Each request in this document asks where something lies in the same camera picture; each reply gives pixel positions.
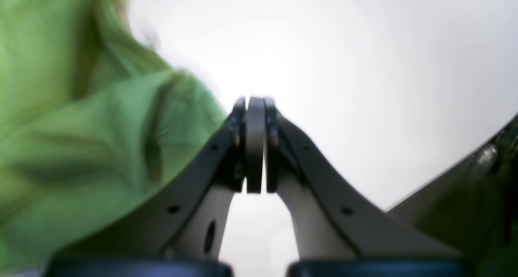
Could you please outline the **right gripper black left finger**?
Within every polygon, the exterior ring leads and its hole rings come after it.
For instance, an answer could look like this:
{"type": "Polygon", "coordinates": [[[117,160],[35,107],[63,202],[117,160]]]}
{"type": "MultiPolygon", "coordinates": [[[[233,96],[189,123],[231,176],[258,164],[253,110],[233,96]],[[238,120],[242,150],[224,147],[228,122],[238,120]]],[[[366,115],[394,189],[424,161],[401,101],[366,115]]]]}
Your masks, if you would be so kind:
{"type": "Polygon", "coordinates": [[[241,97],[224,124],[163,190],[60,251],[45,276],[233,276],[218,257],[229,207],[243,182],[245,113],[241,97]]]}

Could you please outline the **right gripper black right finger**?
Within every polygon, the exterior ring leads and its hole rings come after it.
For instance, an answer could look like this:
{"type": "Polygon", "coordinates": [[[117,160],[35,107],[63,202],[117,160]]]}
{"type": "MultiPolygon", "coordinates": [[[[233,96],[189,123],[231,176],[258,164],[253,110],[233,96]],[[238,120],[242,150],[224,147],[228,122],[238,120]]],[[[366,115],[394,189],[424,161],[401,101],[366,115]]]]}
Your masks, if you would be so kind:
{"type": "Polygon", "coordinates": [[[267,192],[291,215],[298,262],[288,277],[464,277],[449,246],[356,191],[301,129],[265,99],[267,192]]]}

